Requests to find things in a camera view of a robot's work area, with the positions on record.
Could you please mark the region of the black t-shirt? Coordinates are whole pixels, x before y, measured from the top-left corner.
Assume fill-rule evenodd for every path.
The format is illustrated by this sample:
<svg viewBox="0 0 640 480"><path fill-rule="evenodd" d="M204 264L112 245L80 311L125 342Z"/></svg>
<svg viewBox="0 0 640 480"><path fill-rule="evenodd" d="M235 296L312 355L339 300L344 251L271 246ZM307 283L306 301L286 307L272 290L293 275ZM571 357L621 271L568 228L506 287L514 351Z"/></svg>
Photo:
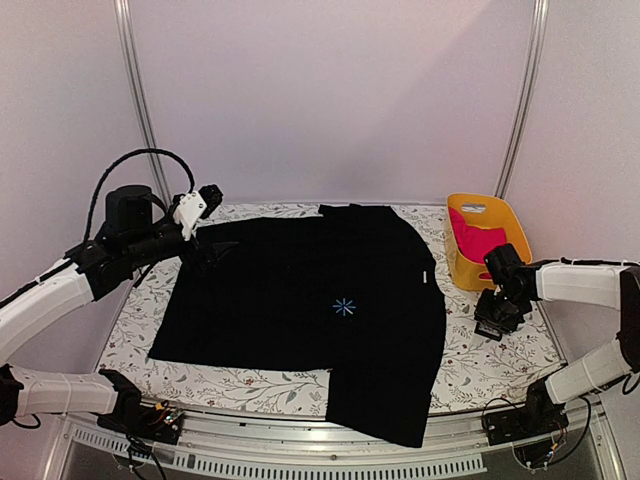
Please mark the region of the black t-shirt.
<svg viewBox="0 0 640 480"><path fill-rule="evenodd" d="M329 422L423 443L445 298L419 233L387 206L202 227L216 263L180 268L149 355L212 367L327 370Z"/></svg>

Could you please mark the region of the black brooch display box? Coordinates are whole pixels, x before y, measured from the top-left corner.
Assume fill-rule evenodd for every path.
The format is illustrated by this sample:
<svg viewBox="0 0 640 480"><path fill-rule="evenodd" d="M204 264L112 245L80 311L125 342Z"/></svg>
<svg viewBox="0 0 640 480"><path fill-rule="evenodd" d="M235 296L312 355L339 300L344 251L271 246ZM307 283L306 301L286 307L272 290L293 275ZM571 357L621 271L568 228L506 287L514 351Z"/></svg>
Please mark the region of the black brooch display box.
<svg viewBox="0 0 640 480"><path fill-rule="evenodd" d="M500 342L504 335L504 331L502 329L496 328L483 321L476 322L474 333L497 342Z"/></svg>

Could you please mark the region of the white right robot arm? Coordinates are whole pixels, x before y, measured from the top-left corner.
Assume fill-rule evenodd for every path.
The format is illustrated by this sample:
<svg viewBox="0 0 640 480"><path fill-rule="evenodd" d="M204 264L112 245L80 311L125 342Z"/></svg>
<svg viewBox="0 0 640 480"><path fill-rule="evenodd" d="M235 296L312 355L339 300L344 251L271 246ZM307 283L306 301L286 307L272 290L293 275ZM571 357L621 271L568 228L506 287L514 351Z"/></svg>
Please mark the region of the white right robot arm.
<svg viewBox="0 0 640 480"><path fill-rule="evenodd" d="M494 284L476 304L476 331L499 341L523 325L534 304L542 303L560 327L573 360L531 384L517 427L537 436L564 405L639 371L639 264L635 261L542 260L525 263L511 244L484 257Z"/></svg>

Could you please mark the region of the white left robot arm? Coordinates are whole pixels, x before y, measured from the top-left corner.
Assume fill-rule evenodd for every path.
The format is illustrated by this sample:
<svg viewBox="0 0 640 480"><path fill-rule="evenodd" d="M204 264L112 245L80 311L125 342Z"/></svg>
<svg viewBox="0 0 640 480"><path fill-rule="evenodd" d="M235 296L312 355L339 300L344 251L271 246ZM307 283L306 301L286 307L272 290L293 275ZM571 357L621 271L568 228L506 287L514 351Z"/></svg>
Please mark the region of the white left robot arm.
<svg viewBox="0 0 640 480"><path fill-rule="evenodd" d="M92 413L128 434L148 426L140 390L121 373L101 369L65 374L20 368L9 360L68 314L131 280L139 269L180 258L205 270L225 245L207 247L196 236L200 221L221 204L215 185L175 196L170 206L148 186L125 185L106 196L96 237L67 251L45 273L1 302L1 422L51 413Z"/></svg>

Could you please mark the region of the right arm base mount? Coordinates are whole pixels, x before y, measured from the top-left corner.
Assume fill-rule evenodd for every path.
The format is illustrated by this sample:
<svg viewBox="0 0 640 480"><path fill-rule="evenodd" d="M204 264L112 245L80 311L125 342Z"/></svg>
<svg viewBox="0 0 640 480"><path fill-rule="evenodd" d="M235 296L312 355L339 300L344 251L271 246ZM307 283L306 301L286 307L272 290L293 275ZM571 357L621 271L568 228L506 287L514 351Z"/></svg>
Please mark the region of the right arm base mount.
<svg viewBox="0 0 640 480"><path fill-rule="evenodd" d="M560 431L569 426L563 404L529 396L522 407L483 413L481 424L491 446Z"/></svg>

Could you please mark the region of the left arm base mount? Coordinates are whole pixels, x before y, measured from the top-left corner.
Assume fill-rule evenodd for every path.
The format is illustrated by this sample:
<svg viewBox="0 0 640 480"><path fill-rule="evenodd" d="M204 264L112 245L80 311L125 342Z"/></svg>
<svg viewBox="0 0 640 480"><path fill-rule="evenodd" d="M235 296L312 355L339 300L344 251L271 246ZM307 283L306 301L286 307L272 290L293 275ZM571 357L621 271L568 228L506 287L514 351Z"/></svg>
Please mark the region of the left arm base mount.
<svg viewBox="0 0 640 480"><path fill-rule="evenodd" d="M143 404L139 392L118 393L114 410L99 414L97 425L139 439L176 445L184 423L184 411L167 401Z"/></svg>

